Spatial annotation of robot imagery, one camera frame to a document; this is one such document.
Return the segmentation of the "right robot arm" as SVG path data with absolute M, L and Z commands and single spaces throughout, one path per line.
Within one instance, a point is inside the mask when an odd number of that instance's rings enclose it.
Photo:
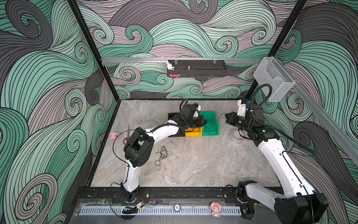
M 239 132 L 246 132 L 244 139 L 251 140 L 264 154 L 277 176 L 283 193 L 277 193 L 259 185 L 256 181 L 239 182 L 239 201 L 257 201 L 275 212 L 283 224 L 314 224 L 328 208 L 329 202 L 323 193 L 318 193 L 303 177 L 284 149 L 278 133 L 280 130 L 267 125 L 263 120 L 263 108 L 256 103 L 255 96 L 262 89 L 268 89 L 263 102 L 268 101 L 273 88 L 269 84 L 257 87 L 248 100 L 239 103 L 238 112 L 225 115 L 226 123 Z

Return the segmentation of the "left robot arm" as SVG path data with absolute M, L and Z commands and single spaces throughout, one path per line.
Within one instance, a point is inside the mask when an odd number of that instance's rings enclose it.
M 121 191 L 126 201 L 136 200 L 141 167 L 149 160 L 154 145 L 188 129 L 204 127 L 207 121 L 200 111 L 199 104 L 189 104 L 188 100 L 184 99 L 180 104 L 179 113 L 171 116 L 167 122 L 149 129 L 138 127 L 133 130 L 124 147 L 127 170 L 121 183 Z

